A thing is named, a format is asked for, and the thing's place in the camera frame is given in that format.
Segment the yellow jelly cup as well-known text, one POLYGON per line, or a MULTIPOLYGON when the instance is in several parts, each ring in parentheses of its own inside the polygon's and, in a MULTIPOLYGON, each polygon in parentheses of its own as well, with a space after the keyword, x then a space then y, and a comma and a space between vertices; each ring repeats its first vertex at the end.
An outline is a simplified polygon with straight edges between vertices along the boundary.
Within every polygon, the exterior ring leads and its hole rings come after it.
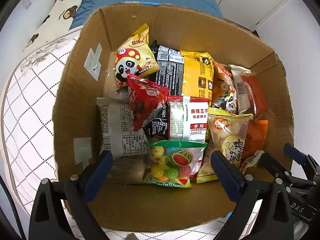
POLYGON ((253 156, 246 158, 239 168, 240 172, 245 175, 248 168, 256 167, 264 153, 263 150, 257 150, 253 156))

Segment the yellow egg snack bag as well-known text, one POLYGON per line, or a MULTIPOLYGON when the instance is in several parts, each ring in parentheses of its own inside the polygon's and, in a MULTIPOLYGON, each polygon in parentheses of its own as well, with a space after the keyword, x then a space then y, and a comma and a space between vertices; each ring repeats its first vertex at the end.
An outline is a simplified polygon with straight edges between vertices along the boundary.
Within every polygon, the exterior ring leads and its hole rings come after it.
POLYGON ((196 177, 198 184, 217 180, 211 165, 211 154, 216 150, 219 150, 231 164, 240 166, 248 124, 251 120, 253 114, 237 115, 223 109, 209 108, 208 127, 211 137, 196 177))

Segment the white grey snack packet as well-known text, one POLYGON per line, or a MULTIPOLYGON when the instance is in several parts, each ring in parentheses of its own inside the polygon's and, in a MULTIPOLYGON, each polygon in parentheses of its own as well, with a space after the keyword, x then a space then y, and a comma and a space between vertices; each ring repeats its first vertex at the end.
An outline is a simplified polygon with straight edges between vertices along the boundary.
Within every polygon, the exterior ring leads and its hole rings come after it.
POLYGON ((119 100, 97 98, 103 135, 101 149, 110 151, 114 159, 146 155, 146 136, 142 129, 133 130, 129 104, 119 100))

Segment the green fruit candy bag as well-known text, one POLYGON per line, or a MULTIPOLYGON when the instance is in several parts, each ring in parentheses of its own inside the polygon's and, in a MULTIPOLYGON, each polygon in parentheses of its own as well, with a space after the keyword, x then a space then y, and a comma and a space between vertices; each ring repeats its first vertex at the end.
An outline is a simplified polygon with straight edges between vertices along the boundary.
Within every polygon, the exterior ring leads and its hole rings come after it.
POLYGON ((163 187, 191 188, 202 164, 206 142, 161 140, 147 142, 149 168, 144 182, 163 187))

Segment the red white spicy snack packet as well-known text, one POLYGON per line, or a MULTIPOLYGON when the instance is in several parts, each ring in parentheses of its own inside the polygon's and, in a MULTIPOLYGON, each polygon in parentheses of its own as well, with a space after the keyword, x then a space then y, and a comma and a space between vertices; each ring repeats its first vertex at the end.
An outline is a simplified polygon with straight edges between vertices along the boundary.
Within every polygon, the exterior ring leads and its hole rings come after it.
POLYGON ((169 96, 169 139, 204 142, 209 99, 193 96, 169 96))

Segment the red chocolate snack bag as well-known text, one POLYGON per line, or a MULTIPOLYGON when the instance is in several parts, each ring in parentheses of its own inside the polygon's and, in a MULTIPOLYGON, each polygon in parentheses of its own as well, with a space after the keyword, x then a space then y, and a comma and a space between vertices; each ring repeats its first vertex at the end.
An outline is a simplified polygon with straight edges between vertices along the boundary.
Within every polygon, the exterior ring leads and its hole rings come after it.
POLYGON ((127 76, 133 130, 147 126, 167 102, 169 89, 133 74, 127 76))

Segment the white beige wrapped cake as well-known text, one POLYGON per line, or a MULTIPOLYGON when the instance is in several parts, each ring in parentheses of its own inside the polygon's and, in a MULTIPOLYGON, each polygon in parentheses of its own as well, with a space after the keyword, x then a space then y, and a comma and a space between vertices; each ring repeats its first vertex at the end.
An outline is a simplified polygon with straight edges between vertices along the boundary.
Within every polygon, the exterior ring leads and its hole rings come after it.
POLYGON ((250 109, 250 102, 244 87, 244 82, 240 75, 251 74, 251 71, 247 68, 236 66, 233 64, 230 64, 230 68, 231 68, 234 84, 236 87, 238 113, 244 114, 247 110, 250 109))

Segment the orange panda snack bag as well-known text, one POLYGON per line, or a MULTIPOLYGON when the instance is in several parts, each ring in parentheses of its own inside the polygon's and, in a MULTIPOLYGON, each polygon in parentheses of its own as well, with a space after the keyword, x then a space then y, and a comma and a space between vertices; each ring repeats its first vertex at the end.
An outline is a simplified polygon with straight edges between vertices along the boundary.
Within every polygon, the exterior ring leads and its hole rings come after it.
POLYGON ((236 114, 238 112, 237 94, 229 67, 216 61, 213 61, 213 63, 212 106, 236 114))

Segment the yellow black noodle pack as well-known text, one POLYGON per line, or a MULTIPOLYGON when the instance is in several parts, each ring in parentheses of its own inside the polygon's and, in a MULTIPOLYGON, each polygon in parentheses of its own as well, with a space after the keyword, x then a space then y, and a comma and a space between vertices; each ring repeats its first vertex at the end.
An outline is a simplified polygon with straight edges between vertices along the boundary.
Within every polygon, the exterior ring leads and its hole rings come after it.
POLYGON ((212 99, 214 63, 208 52, 178 51, 152 42, 150 49, 159 71, 150 80, 170 95, 212 99))

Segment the yellow panda snack bag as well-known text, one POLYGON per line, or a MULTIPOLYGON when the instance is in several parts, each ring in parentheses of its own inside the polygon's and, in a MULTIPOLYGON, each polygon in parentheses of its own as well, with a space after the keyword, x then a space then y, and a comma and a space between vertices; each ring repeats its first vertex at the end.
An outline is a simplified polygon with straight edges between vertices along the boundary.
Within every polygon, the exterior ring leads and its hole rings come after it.
POLYGON ((149 47, 149 26, 145 23, 116 51, 114 71, 117 86, 126 86, 129 74, 146 77, 158 70, 159 65, 149 47))

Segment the white door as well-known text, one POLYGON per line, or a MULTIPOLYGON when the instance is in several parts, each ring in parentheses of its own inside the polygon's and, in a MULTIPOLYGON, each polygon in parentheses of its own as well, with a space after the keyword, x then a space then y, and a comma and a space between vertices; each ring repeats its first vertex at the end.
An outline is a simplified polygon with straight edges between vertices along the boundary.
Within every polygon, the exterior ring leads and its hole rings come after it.
POLYGON ((216 0, 224 18, 254 31, 287 0, 216 0))

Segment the bear print bolster pillow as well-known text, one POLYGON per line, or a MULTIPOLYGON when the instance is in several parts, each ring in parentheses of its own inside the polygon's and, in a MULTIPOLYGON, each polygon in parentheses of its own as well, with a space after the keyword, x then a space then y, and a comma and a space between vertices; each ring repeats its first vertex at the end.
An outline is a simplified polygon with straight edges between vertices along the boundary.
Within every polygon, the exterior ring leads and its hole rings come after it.
POLYGON ((24 51, 31 53, 69 31, 81 3, 82 0, 56 0, 24 51))

